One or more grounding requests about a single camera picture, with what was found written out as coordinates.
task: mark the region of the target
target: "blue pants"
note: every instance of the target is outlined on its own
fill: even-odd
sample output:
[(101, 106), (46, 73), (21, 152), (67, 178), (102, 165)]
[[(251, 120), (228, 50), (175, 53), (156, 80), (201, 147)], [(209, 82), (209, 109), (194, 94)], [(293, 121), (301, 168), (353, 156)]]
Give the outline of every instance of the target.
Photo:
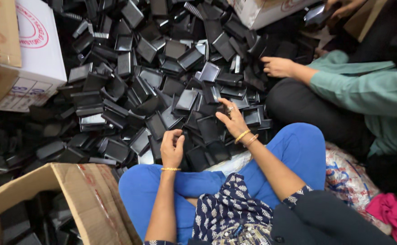
[[(326, 146), (321, 131), (310, 124), (294, 123), (284, 127), (266, 146), (315, 190), (323, 190), (326, 178)], [(125, 208), (139, 236), (144, 241), (161, 176), (161, 165), (136, 165), (121, 176), (119, 191)], [(253, 159), (239, 174), (248, 191), (274, 208), (280, 203), (261, 169)], [(196, 208), (184, 197), (198, 198), (215, 194), (226, 180), (221, 171), (176, 174), (174, 205), (177, 241), (187, 244), (192, 235)]]

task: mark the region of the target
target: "white cardboard box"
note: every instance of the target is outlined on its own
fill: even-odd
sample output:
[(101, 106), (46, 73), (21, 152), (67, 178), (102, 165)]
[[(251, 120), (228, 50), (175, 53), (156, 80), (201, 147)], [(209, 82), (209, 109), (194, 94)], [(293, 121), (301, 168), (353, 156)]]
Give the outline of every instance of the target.
[(52, 9), (41, 0), (16, 0), (22, 68), (0, 110), (28, 112), (43, 105), (67, 82)]
[(228, 2), (246, 27), (257, 30), (319, 0), (228, 0)]

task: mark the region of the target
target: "knee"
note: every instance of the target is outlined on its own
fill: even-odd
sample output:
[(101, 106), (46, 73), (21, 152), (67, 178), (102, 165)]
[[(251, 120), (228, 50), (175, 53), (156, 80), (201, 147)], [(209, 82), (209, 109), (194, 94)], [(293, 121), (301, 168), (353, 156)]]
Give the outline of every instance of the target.
[(131, 192), (132, 189), (142, 186), (141, 183), (150, 181), (158, 176), (159, 165), (138, 164), (128, 169), (120, 178), (120, 193)]
[(293, 78), (286, 78), (277, 83), (268, 93), (265, 101), (268, 116), (279, 115), (279, 112), (290, 110), (289, 101), (293, 100), (293, 86), (299, 83)]
[(314, 125), (308, 124), (308, 123), (292, 123), (281, 130), (282, 133), (284, 134), (295, 134), (297, 136), (302, 136), (303, 138), (311, 139), (311, 140), (320, 140), (324, 141), (324, 136), (321, 132), (321, 130)]

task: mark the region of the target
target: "bracelet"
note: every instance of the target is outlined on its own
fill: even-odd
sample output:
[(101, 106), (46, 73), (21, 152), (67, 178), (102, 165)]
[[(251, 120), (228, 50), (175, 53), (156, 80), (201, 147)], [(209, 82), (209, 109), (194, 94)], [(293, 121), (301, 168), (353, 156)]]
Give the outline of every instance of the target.
[(175, 168), (175, 167), (163, 167), (161, 170), (170, 170), (170, 171), (179, 171), (181, 170), (180, 168)]
[(243, 132), (237, 139), (235, 139), (235, 144), (237, 144), (238, 141), (239, 141), (240, 139), (242, 139), (242, 137), (244, 137), (244, 136), (245, 136), (247, 133), (249, 133), (249, 132), (251, 132), (251, 130), (247, 130), (247, 131)]
[(244, 145), (244, 147), (250, 146), (255, 140), (257, 140), (257, 137), (259, 137), (259, 134), (256, 134), (255, 136), (253, 136), (253, 137)]

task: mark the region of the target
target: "wrist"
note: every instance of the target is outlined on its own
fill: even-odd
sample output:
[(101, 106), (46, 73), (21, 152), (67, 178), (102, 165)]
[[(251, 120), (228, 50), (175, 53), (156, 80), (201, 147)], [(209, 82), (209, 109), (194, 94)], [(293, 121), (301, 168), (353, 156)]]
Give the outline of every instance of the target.
[(297, 63), (295, 63), (295, 62), (289, 63), (288, 68), (287, 68), (287, 71), (286, 71), (286, 75), (287, 75), (289, 78), (294, 78), (296, 66), (297, 66)]
[(161, 173), (161, 182), (174, 180), (176, 177), (176, 172), (177, 171), (163, 170)]
[(239, 142), (243, 145), (245, 145), (247, 142), (251, 140), (251, 138), (254, 137), (254, 134), (251, 132), (247, 133), (244, 137), (242, 137)]

